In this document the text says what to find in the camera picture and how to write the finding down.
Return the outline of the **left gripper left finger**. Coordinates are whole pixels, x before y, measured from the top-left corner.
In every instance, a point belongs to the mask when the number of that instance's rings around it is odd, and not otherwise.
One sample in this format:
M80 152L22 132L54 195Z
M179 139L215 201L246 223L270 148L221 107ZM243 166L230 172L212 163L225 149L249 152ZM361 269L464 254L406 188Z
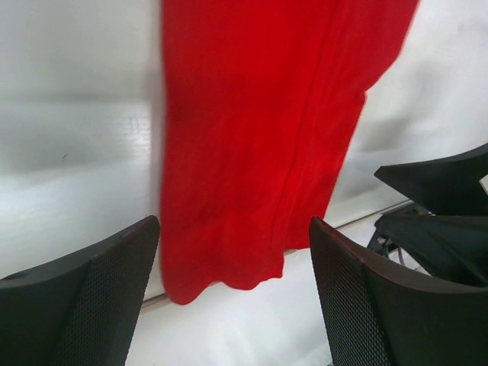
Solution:
M1 280L3 365L123 365L156 256L148 216Z

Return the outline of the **red t-shirt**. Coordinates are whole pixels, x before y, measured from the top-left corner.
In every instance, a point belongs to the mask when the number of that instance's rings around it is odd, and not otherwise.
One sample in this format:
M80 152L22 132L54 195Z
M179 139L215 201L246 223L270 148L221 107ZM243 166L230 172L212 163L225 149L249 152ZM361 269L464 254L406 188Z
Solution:
M165 1L163 287L282 276L323 217L369 88L415 1Z

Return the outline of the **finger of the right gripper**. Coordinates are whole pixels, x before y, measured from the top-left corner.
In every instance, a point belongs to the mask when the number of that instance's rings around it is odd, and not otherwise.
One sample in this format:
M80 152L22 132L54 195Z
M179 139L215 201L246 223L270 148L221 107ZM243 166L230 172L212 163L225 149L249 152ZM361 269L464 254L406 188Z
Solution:
M431 276L487 286L487 218L389 213L375 226Z
M374 176L433 214L487 215L486 144L443 159L384 165Z

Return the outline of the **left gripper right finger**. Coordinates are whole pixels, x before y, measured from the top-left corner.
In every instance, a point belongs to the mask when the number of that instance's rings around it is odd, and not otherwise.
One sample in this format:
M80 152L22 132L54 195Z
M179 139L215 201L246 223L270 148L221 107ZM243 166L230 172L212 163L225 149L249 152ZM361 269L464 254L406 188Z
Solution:
M318 217L310 253L334 365L485 365L487 289L403 267Z

